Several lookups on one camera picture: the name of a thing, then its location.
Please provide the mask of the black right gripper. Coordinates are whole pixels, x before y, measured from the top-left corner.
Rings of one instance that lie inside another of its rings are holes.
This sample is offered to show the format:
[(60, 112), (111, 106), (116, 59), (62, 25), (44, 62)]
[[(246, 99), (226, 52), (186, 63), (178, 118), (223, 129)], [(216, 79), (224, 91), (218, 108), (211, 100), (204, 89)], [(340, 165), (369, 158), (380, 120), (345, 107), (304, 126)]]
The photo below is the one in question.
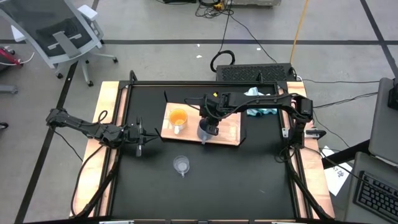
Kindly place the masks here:
[(217, 96), (210, 96), (209, 94), (203, 95), (200, 100), (200, 111), (199, 115), (202, 119), (199, 122), (200, 126), (207, 126), (207, 133), (212, 136), (217, 136), (219, 133), (218, 125), (222, 120), (223, 116), (226, 114), (220, 111), (218, 108), (218, 103), (220, 102)]

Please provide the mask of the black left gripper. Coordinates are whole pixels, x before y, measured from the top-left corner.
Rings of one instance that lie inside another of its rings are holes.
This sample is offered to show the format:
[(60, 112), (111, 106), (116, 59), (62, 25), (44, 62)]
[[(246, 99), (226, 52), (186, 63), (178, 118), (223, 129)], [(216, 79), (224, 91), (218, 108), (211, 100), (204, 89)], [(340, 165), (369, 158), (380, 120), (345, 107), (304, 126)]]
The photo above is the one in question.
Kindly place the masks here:
[(158, 139), (158, 134), (154, 133), (146, 133), (146, 130), (143, 127), (142, 118), (137, 118), (135, 124), (131, 124), (127, 129), (127, 142), (131, 144), (136, 144), (136, 157), (141, 157), (142, 148), (146, 141), (152, 141)]

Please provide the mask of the grey mug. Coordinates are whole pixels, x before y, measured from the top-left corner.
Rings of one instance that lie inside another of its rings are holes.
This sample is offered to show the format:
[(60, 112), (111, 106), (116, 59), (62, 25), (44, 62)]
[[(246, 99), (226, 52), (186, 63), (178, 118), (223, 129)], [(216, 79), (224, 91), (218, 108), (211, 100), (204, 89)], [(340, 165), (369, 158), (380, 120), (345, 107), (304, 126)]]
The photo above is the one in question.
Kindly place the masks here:
[(206, 126), (200, 126), (200, 125), (198, 124), (197, 136), (199, 137), (200, 142), (201, 142), (203, 145), (213, 137), (212, 135), (209, 135), (209, 134), (207, 133), (207, 126), (208, 126), (209, 124), (210, 124), (209, 122), (208, 122), (208, 124), (207, 124)]

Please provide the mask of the yellow and white mug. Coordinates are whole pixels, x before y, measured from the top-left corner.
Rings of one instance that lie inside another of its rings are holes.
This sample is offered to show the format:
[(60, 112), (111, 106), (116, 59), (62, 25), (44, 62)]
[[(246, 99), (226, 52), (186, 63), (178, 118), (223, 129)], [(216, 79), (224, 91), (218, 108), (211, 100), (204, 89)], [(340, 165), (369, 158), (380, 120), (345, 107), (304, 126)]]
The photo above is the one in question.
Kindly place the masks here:
[(172, 125), (174, 134), (178, 135), (187, 126), (187, 112), (180, 108), (172, 110), (169, 114), (169, 123)]

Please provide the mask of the clear glass cup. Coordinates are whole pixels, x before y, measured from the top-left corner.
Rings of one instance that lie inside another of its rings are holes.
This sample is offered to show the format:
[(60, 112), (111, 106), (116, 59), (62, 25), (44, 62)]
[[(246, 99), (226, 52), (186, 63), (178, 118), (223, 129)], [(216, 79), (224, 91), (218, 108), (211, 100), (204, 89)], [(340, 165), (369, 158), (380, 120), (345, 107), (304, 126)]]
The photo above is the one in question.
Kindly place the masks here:
[(185, 177), (185, 174), (190, 169), (190, 162), (185, 156), (177, 156), (173, 161), (173, 166), (182, 177)]

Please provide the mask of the wooden cutting board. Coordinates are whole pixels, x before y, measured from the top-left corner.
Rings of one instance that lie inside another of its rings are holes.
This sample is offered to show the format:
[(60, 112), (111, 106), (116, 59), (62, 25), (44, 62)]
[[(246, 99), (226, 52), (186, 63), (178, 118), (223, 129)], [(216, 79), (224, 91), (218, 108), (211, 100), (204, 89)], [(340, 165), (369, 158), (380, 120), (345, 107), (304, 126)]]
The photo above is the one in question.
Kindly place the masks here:
[[(162, 127), (160, 136), (163, 139), (173, 139), (179, 141), (200, 142), (197, 136), (198, 124), (201, 120), (199, 115), (200, 98), (192, 97), (187, 98), (181, 103), (167, 102), (165, 105), (164, 118), (162, 120)], [(172, 110), (183, 109), (187, 112), (188, 123), (178, 135), (174, 134), (172, 125), (169, 123), (169, 114)], [(209, 144), (223, 144), (230, 146), (238, 146), (244, 134), (241, 132), (241, 114), (236, 113), (223, 119), (218, 124), (219, 133), (213, 136), (206, 143)]]

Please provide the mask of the light blue cloth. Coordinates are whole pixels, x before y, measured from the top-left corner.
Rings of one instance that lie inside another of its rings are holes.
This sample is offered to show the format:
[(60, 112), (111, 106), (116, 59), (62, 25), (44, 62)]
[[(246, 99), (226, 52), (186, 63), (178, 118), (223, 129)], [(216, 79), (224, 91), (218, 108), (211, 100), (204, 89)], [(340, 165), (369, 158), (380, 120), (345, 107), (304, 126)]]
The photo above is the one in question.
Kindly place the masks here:
[[(244, 93), (246, 96), (263, 96), (264, 94), (259, 92), (257, 87), (250, 88), (247, 92)], [(267, 114), (277, 114), (277, 109), (248, 109), (246, 110), (248, 116), (263, 116)]]

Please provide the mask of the black perforated computer case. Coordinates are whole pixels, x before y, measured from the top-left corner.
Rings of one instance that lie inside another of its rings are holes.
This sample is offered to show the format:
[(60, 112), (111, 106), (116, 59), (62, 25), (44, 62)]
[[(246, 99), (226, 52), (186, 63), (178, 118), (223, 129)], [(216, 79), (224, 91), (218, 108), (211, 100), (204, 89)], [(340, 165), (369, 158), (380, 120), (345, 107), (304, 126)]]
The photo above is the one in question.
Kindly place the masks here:
[(296, 81), (290, 63), (219, 65), (216, 68), (216, 79), (222, 82)]

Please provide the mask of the wooden table side board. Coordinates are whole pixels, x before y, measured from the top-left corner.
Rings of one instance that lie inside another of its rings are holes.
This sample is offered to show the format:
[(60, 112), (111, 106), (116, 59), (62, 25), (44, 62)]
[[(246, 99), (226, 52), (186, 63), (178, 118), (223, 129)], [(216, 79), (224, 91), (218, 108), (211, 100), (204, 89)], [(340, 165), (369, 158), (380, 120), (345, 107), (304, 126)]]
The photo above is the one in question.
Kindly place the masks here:
[[(92, 122), (97, 122), (98, 116), (104, 110), (108, 114), (103, 122), (112, 122), (113, 116), (117, 114), (114, 109), (118, 87), (118, 81), (105, 81), (101, 84)], [(80, 213), (98, 190), (102, 173), (109, 170), (109, 166), (105, 164), (107, 151), (107, 148), (101, 146), (97, 140), (88, 140), (83, 157), (84, 166), (80, 176), (78, 176), (76, 193), (72, 197), (72, 214)]]
[[(302, 96), (307, 96), (303, 82), (287, 82), (287, 89), (289, 93), (297, 93)], [(306, 148), (300, 150), (300, 154), (307, 188), (322, 209), (329, 216), (335, 218), (323, 169), (322, 157), (318, 153), (318, 141), (314, 138), (305, 138), (305, 147)], [(305, 206), (303, 204), (303, 200), (299, 201), (299, 205), (301, 215), (306, 217), (307, 214), (306, 211), (304, 211)]]

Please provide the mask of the black clamp device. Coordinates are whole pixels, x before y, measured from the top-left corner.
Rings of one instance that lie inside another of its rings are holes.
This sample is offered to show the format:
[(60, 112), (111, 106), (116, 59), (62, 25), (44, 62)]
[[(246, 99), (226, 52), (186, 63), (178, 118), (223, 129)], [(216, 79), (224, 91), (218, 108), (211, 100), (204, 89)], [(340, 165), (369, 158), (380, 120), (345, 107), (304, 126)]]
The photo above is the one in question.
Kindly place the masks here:
[(326, 134), (326, 131), (312, 128), (305, 131), (306, 138), (320, 139)]

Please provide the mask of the grey office chair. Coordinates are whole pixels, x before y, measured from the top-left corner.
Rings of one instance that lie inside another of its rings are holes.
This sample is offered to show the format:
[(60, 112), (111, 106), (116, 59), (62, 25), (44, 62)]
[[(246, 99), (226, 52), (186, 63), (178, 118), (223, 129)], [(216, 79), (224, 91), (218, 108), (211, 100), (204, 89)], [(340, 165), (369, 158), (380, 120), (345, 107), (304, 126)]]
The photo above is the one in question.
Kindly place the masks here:
[(0, 0), (0, 16), (11, 24), (16, 42), (31, 44), (45, 63), (62, 78), (62, 67), (69, 62), (81, 65), (88, 86), (87, 65), (91, 57), (111, 58), (96, 53), (102, 48), (103, 31), (96, 18), (98, 13), (87, 5), (74, 6), (70, 0)]

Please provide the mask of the grey box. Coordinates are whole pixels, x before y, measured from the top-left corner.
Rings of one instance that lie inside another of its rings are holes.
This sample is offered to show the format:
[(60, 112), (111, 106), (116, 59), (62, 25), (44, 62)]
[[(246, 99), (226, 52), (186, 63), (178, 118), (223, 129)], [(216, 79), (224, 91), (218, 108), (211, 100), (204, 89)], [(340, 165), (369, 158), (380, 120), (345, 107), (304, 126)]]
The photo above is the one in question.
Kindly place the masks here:
[(282, 0), (231, 0), (232, 4), (239, 6), (279, 6)]

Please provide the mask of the white paper sheet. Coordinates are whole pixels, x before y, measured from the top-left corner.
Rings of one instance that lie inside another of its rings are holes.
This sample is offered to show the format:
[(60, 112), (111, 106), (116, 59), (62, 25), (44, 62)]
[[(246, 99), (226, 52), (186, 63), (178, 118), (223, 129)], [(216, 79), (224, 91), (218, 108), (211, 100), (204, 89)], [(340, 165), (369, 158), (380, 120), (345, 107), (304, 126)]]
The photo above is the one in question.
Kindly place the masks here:
[(348, 163), (342, 163), (339, 166), (334, 166), (324, 170), (327, 187), (330, 193), (337, 196), (343, 184), (349, 177), (349, 172), (352, 167)]

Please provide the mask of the grey laptop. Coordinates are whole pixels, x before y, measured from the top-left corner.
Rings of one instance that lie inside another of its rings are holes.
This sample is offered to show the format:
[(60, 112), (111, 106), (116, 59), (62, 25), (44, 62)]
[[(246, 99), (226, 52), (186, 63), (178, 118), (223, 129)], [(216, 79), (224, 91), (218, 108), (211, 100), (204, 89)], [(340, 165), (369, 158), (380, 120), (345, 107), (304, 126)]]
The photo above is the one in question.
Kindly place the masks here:
[(371, 154), (398, 165), (398, 110), (388, 107), (389, 91), (398, 84), (382, 78), (379, 82), (369, 142)]

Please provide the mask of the black keyboard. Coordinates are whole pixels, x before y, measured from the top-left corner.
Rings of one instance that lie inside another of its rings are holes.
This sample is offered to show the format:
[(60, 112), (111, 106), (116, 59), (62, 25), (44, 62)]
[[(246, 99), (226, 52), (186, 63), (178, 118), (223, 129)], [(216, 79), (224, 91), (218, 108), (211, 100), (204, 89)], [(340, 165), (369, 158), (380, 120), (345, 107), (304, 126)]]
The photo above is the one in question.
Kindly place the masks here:
[(398, 224), (398, 186), (362, 170), (354, 188), (353, 203), (376, 216)]

